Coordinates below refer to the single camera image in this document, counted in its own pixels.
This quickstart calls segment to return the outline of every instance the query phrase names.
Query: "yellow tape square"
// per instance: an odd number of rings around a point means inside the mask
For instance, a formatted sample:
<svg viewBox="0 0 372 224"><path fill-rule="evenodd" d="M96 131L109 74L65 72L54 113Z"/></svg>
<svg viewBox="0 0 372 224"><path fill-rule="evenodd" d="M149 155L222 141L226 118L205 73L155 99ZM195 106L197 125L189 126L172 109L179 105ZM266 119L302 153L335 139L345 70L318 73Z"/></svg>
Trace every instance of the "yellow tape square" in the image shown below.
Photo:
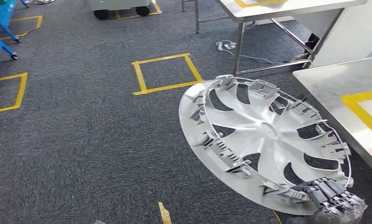
<svg viewBox="0 0 372 224"><path fill-rule="evenodd" d="M345 95L341 100L372 130L372 116L359 104L359 102L372 100L372 91Z"/></svg>
<svg viewBox="0 0 372 224"><path fill-rule="evenodd" d="M148 89L145 84L145 80L143 78L142 70L140 69L140 64L144 63L151 63L151 62L158 62L158 61L163 61L163 60L168 60L168 59L173 59L173 58L179 58L179 57L184 57L186 60L187 65L189 66L191 72L193 73L194 77L196 80L194 82L188 82L188 83L181 83L181 84L175 84L175 85L167 85L163 87L157 87L153 89ZM162 91L162 90L170 90L170 89L175 89L179 87L185 87L185 86L191 86L194 84L197 84L199 82L202 82L203 79L201 78L201 75L198 73L197 68L194 66L193 62L190 59L190 54L179 54L179 55L173 55L173 56L167 56L167 57L159 57L159 58L153 58L153 59L148 59L148 60L143 60L143 61L135 61L132 62L132 65L135 68L136 76L138 78L139 86L140 86L140 91L139 92L134 92L134 95L142 95L142 94L148 94L151 92L157 92L157 91Z"/></svg>
<svg viewBox="0 0 372 224"><path fill-rule="evenodd" d="M161 14L161 8L158 6L158 3L155 0L151 0L151 3L154 6L155 12L154 13L149 13L149 15L158 15ZM116 15L117 20L124 20L124 19L131 19L131 18L137 18L141 17L140 15L131 15L131 16L126 16L126 17L121 17L120 12L118 10L114 11L114 14Z"/></svg>
<svg viewBox="0 0 372 224"><path fill-rule="evenodd" d="M25 36L28 33L32 32L33 30L40 28L42 26L43 16L42 15L36 15L36 16L29 16L29 17L23 17L23 18L18 18L18 19L10 20L10 23L11 23L11 22L15 22L15 21L33 20L33 19L36 19L36 25L35 25L35 27L32 30L27 31L27 32L25 32L23 34L16 34L15 36L22 37L22 36ZM11 37L10 36L6 36L6 37L2 37L0 39L1 40L8 40L8 39L11 39Z"/></svg>
<svg viewBox="0 0 372 224"><path fill-rule="evenodd" d="M24 92L25 92L25 87L26 87L26 81L27 81L27 78L28 78L28 73L24 72L24 73L21 73L21 74L18 74L18 75L2 77L2 78L0 78L0 81L12 79L12 78L21 78L21 83L20 83L20 87L18 89L17 99L15 100L15 104L13 106L1 108L0 112L13 110L13 109L17 109L17 108L21 107L21 103L22 103L22 99L24 97Z"/></svg>
<svg viewBox="0 0 372 224"><path fill-rule="evenodd" d="M264 6L264 5L273 5L278 4L281 2L285 2L287 0L265 0L265 1L259 1L254 3L245 3L243 0L234 0L240 7L246 8L246 7L253 7L253 6Z"/></svg>

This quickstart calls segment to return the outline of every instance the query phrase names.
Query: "yellow floor marking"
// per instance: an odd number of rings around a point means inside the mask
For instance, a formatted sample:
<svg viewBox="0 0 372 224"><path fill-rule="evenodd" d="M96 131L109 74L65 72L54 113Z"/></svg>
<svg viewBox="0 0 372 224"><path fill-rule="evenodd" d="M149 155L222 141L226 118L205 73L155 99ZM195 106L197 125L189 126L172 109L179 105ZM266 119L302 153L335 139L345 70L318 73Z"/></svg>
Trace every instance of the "yellow floor marking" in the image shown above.
<svg viewBox="0 0 372 224"><path fill-rule="evenodd" d="M359 104L359 102L372 100L372 91L345 95L341 100L372 130L372 116Z"/></svg>
<svg viewBox="0 0 372 224"><path fill-rule="evenodd" d="M138 95L148 94L148 93L152 93L152 92L158 92L158 91L162 91L162 90L171 90L171 89L176 89L176 88L180 88L180 87L191 86L191 85L197 84L199 82L201 82L201 81L194 81L194 82L181 83L181 84L175 84L175 85L167 85L167 86L163 86L163 87L148 89L148 90L145 90L145 91L134 92L133 94L138 96Z"/></svg>
<svg viewBox="0 0 372 224"><path fill-rule="evenodd" d="M158 57L158 58L152 58L152 59L147 59L143 61L136 61L134 63L144 64L144 63L163 61L163 60L168 60L168 59L173 59L173 58L178 58L178 57L185 57L189 55L190 55L189 53L186 53L186 54L172 55L172 56L167 56L167 57Z"/></svg>
<svg viewBox="0 0 372 224"><path fill-rule="evenodd" d="M140 86L140 91L145 91L147 90L146 84L145 84L145 79L143 78L142 70L140 69L140 64L133 62L132 65L135 68L136 76L138 78L139 86Z"/></svg>
<svg viewBox="0 0 372 224"><path fill-rule="evenodd" d="M158 202L158 208L160 209L162 224L172 224L171 215L169 211L165 209L162 202Z"/></svg>
<svg viewBox="0 0 372 224"><path fill-rule="evenodd" d="M279 219L278 214L276 214L276 212L274 210L273 210L273 212L274 212L274 215L275 215L276 219L278 220L279 224L282 224L281 220Z"/></svg>
<svg viewBox="0 0 372 224"><path fill-rule="evenodd" d="M168 59L173 59L173 58L180 58L180 57L184 57L187 65L189 66L191 72L193 73L193 76L196 78L196 81L188 82L188 83L180 83L180 84L175 84L175 85L167 85L167 86L157 87L153 89L147 89L145 80L143 78L142 71L140 69L140 64L158 62L158 61L163 61L163 60L168 60ZM152 59L147 59L143 61L135 61L135 62L132 62L132 65L135 68L136 76L138 78L138 82L140 86L140 91L133 93L136 96L142 95L142 94L148 94L152 92L157 92L157 91L162 91L162 90L170 90L170 89L190 86L190 85L194 85L194 84L197 84L203 81L203 79L201 78L201 75L197 71L197 68L194 66L193 62L191 61L189 53L172 55L172 56L167 56L167 57L152 58Z"/></svg>
<svg viewBox="0 0 372 224"><path fill-rule="evenodd" d="M116 19L117 20L120 20L121 19L121 16L120 16L120 13L118 10L114 11L114 14L116 15Z"/></svg>
<svg viewBox="0 0 372 224"><path fill-rule="evenodd" d="M153 3L153 6L154 6L154 8L155 8L156 13L157 13L157 14L162 13L160 7L158 6L158 3L157 3L155 0L151 0L151 2Z"/></svg>
<svg viewBox="0 0 372 224"><path fill-rule="evenodd" d="M28 31L26 33L15 35L15 36L22 37L22 36L25 36L25 35L29 34L32 31L40 28L42 26L43 16L42 15L29 16L29 17L23 17L23 18L13 19L13 20L10 21L10 22L14 22L14 21L31 20L31 19L37 19L35 28L33 28L32 30L30 30L30 31ZM2 37L0 39L1 40L8 40L8 39L11 39L11 37L10 36L7 36L7 37Z"/></svg>
<svg viewBox="0 0 372 224"><path fill-rule="evenodd" d="M190 67L191 72L193 73L194 77L196 78L197 81L202 82L201 75L198 73L197 68L194 66L194 63L190 59L190 54L186 54L185 56L187 65Z"/></svg>
<svg viewBox="0 0 372 224"><path fill-rule="evenodd" d="M157 2L155 0L151 0L151 3L153 4L153 6L155 8L155 13L149 13L149 15L161 14L162 11L161 11L160 6L158 6ZM114 14L116 15L117 20L124 20L124 19L132 19L132 18L141 17L140 15L131 15L131 16L127 16L127 17L121 17L120 12L118 10L114 11Z"/></svg>
<svg viewBox="0 0 372 224"><path fill-rule="evenodd" d="M0 112L2 112L2 111L8 111L8 110L13 110L13 109L17 109L17 108L20 108L21 107L22 99L23 99L23 96L24 96L24 93L25 93L25 88L26 88L26 82L27 82L27 78L28 78L28 73L27 72L24 72L24 73L18 74L18 75L1 77L0 78L0 81L12 79L12 78L21 78L21 83L20 83L20 87L18 89L17 99L15 100L14 106L9 106L9 107L5 107L5 108L1 108L0 109Z"/></svg>
<svg viewBox="0 0 372 224"><path fill-rule="evenodd" d="M273 5L273 4L285 2L287 0L266 0L266 1L256 2L256 3L248 3L248 4L244 3L243 0L234 0L234 1L242 8L246 8L246 7L253 7L253 6Z"/></svg>

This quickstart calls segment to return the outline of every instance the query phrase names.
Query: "white cart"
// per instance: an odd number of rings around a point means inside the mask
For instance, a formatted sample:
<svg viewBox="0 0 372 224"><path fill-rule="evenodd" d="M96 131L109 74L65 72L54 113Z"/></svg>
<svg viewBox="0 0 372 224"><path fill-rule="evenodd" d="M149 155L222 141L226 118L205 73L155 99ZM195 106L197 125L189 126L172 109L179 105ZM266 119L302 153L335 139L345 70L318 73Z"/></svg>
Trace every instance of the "white cart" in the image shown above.
<svg viewBox="0 0 372 224"><path fill-rule="evenodd" d="M140 16L147 16L150 13L149 0L87 0L90 9L100 20L109 18L109 11L130 9L135 7L136 13Z"/></svg>

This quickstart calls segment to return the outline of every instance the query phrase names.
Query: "floor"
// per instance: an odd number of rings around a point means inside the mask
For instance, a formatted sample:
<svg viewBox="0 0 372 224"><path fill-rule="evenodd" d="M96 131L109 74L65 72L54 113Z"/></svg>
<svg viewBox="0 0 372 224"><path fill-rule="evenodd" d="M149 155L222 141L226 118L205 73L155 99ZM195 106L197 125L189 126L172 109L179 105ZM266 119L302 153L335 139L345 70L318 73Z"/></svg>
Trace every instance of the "floor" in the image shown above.
<svg viewBox="0 0 372 224"><path fill-rule="evenodd" d="M201 25L194 34L193 3L158 0L160 15L95 19L84 0L18 4L14 18L43 15L42 26L9 43L0 77L27 72L22 105L0 112L0 223L159 224L162 202L174 224L276 224L272 210L238 195L214 177L189 148L178 121L186 87L135 96L132 62L190 53L201 77L231 71L232 57L215 42L236 39L231 20ZM203 17L222 15L212 0ZM309 32L286 26L303 40ZM33 27L33 22L17 26ZM246 28L244 54L281 62L303 52L275 25ZM242 68L266 66L243 59ZM298 67L243 77L298 90ZM147 88L195 81L181 58L141 65ZM13 105L20 78L0 81L0 108ZM354 153L355 186L372 224L372 170Z"/></svg>

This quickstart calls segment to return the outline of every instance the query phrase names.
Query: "caster wheel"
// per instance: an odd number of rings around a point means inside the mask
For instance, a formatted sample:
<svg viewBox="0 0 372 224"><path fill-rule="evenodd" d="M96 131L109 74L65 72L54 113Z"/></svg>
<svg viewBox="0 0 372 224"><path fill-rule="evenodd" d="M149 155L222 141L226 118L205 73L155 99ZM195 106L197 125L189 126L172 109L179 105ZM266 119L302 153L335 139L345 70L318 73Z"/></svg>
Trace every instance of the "caster wheel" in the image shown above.
<svg viewBox="0 0 372 224"><path fill-rule="evenodd" d="M109 11L108 10L95 10L94 16L97 17L99 20L107 20L109 18Z"/></svg>
<svg viewBox="0 0 372 224"><path fill-rule="evenodd" d="M140 16L147 16L150 13L150 9L147 6L136 7L136 13Z"/></svg>

